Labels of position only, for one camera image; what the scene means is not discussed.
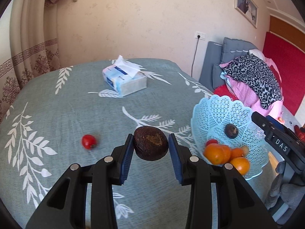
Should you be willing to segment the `grey gloved right hand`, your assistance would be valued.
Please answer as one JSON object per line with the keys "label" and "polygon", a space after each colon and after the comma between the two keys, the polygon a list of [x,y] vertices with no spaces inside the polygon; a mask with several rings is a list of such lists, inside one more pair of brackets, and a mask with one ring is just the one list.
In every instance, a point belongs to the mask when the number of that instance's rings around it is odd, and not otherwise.
{"label": "grey gloved right hand", "polygon": [[282,226],[304,197],[304,172],[295,173],[286,161],[279,162],[275,171],[277,176],[271,184],[264,204],[268,210],[274,210],[274,221]]}

